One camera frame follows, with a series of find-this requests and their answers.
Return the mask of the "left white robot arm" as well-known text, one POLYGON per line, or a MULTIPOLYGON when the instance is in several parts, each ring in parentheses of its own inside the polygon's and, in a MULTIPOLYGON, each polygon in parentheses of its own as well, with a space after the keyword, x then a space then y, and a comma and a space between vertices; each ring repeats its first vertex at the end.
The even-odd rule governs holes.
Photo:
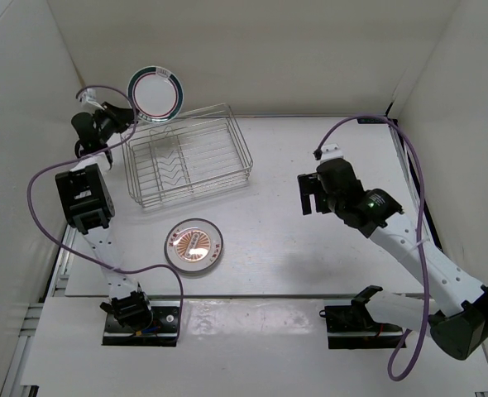
POLYGON ((95 155, 100 152, 112 165, 108 141, 135 122, 134 112, 107 102, 95 107, 92 113, 79 112, 71 118, 78 135, 74 153, 79 163, 57 174, 55 183, 67 223, 82 234, 106 279, 108 300, 101 309, 120 326, 140 332, 151 325, 153 312, 140 284, 122 273, 122 257, 112 233, 115 207, 95 155))

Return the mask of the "green rimmed plate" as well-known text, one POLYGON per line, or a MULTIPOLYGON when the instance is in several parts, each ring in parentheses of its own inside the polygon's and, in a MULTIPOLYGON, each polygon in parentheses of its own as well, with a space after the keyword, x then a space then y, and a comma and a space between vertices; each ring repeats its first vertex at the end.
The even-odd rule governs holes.
POLYGON ((146 66, 134 73, 127 93, 138 117, 151 124, 174 119, 184 104, 184 90, 178 77, 160 66, 146 66))

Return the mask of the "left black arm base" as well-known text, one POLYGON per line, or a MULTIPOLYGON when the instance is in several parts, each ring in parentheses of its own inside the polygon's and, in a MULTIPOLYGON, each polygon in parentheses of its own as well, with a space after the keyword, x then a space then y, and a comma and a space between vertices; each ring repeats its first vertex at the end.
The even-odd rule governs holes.
POLYGON ((120 325, 108 314, 101 344, 105 347, 175 347, 181 325, 179 301, 152 300, 149 322, 139 328, 120 325))

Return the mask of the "orange sunburst plate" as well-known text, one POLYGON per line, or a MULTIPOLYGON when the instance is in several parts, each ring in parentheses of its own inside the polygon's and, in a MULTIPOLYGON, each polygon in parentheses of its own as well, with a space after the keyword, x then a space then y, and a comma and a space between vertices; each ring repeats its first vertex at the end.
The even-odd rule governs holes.
POLYGON ((201 275, 221 260, 223 248, 222 233, 214 223, 190 218, 170 230, 165 239, 164 255, 179 273, 201 275))
POLYGON ((223 239, 219 233, 199 228, 173 232, 165 243, 166 260, 184 274, 196 275, 210 270, 221 257, 223 239))

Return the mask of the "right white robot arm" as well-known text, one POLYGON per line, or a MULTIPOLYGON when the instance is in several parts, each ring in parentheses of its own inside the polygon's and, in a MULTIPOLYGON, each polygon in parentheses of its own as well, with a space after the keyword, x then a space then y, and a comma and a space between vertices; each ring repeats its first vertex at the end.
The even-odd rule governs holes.
POLYGON ((379 323, 419 331, 454 359, 466 360, 488 338, 488 286, 468 275, 432 242, 419 240, 402 206, 383 189, 365 190, 343 158, 321 163, 298 178, 302 212, 334 213, 345 225, 387 251, 417 281, 428 286, 430 302, 398 296, 370 285, 337 323, 363 331, 379 323))

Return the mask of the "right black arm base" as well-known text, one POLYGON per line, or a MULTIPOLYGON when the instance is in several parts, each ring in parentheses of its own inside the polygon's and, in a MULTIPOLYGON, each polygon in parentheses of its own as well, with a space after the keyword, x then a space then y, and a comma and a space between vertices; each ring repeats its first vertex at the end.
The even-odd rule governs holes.
POLYGON ((394 349, 404 335, 402 328, 392 324, 362 325, 350 306, 325 306, 319 317, 326 322, 329 350, 394 349))

